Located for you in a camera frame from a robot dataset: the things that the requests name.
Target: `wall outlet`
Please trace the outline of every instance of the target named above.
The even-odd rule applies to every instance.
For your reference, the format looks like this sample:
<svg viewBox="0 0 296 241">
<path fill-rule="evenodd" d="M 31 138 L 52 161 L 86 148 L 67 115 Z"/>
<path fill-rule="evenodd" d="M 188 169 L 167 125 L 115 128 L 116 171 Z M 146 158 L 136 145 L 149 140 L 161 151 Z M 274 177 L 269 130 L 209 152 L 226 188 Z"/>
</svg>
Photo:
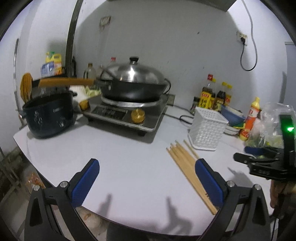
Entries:
<svg viewBox="0 0 296 241">
<path fill-rule="evenodd" d="M 111 16 L 102 17 L 100 21 L 100 27 L 105 27 L 109 25 L 110 20 L 111 20 Z"/>
<path fill-rule="evenodd" d="M 167 105 L 174 105 L 176 95 L 167 94 L 167 96 L 168 96 Z"/>
<path fill-rule="evenodd" d="M 241 38 L 244 38 L 246 40 L 245 46 L 248 46 L 248 36 L 238 30 L 237 31 L 237 41 L 242 44 Z"/>
</svg>

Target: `tabletop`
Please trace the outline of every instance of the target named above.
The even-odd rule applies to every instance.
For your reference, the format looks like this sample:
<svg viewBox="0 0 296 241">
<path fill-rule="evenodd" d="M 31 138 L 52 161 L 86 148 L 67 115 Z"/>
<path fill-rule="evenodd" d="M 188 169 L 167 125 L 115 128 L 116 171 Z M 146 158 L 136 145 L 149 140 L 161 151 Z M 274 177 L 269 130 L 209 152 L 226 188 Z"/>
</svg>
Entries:
<svg viewBox="0 0 296 241">
<path fill-rule="evenodd" d="M 169 107 L 167 113 L 184 111 Z M 48 139 L 36 139 L 28 127 L 14 139 L 32 165 L 54 186 L 69 181 L 95 158 L 100 173 L 83 206 L 110 221 L 139 230 L 171 235 L 201 235 L 213 219 L 166 147 L 175 140 L 188 140 L 189 126 L 162 116 L 157 130 L 144 137 L 129 128 L 79 118 L 68 130 Z M 249 174 L 233 154 L 243 153 L 237 137 L 223 134 L 216 151 L 196 150 L 225 180 L 238 186 L 262 186 L 271 214 L 270 181 Z M 233 229 L 238 207 L 228 229 Z"/>
</svg>

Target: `blue gripper pad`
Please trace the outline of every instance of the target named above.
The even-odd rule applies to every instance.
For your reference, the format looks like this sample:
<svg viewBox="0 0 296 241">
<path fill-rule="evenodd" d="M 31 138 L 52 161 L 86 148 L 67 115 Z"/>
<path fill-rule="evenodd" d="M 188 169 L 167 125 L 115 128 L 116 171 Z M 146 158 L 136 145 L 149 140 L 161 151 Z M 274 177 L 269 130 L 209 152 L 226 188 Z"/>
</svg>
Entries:
<svg viewBox="0 0 296 241">
<path fill-rule="evenodd" d="M 99 161 L 90 159 L 82 171 L 72 177 L 69 182 L 68 197 L 74 208 L 82 205 L 99 172 Z"/>
<path fill-rule="evenodd" d="M 196 161 L 195 173 L 213 205 L 221 208 L 227 195 L 225 180 L 219 173 L 214 172 L 204 159 L 198 159 Z"/>
</svg>

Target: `green light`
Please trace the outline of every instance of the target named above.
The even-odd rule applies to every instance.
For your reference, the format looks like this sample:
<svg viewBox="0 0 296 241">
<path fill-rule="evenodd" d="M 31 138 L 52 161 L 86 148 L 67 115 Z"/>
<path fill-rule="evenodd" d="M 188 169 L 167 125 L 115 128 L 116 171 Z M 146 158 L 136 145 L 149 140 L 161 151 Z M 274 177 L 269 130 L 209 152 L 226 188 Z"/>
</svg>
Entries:
<svg viewBox="0 0 296 241">
<path fill-rule="evenodd" d="M 291 132 L 291 131 L 293 131 L 294 130 L 294 127 L 288 127 L 287 128 L 287 131 L 289 131 L 289 132 Z"/>
</svg>

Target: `golden knob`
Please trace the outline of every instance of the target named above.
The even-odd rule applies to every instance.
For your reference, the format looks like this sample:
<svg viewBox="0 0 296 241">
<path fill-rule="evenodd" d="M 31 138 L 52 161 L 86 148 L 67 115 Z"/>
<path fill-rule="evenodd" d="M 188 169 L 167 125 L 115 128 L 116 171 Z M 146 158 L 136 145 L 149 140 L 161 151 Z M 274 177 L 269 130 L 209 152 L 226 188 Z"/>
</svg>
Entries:
<svg viewBox="0 0 296 241">
<path fill-rule="evenodd" d="M 131 119 L 134 123 L 142 123 L 145 120 L 145 111 L 142 109 L 135 109 L 131 112 Z"/>
</svg>

